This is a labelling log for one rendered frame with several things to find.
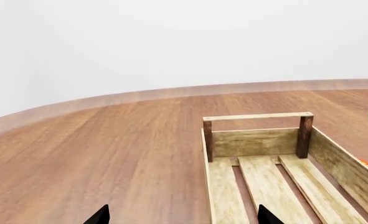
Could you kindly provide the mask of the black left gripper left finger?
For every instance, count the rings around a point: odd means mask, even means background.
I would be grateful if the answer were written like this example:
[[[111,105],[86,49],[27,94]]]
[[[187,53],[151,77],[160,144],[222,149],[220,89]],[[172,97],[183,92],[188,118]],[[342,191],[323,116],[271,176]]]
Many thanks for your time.
[[[110,211],[109,206],[106,204],[102,206],[97,212],[95,212],[88,220],[83,224],[109,224]]]

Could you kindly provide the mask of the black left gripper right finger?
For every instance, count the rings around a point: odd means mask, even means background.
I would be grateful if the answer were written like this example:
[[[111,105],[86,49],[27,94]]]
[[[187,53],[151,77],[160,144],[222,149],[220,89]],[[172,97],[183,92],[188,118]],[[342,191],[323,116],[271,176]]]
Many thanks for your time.
[[[269,209],[263,205],[259,205],[257,213],[258,224],[284,224]]]

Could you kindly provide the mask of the wooden slatted tray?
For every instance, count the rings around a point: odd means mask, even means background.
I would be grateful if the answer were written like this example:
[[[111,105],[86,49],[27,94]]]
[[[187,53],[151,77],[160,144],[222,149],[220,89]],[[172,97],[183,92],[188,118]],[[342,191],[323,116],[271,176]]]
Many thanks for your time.
[[[215,131],[214,121],[298,117],[296,128]],[[313,126],[310,112],[204,117],[202,152],[211,224],[250,224],[236,181],[239,167],[259,205],[284,224],[313,221],[279,171],[283,166],[323,224],[367,224],[341,194],[368,213],[368,166]]]

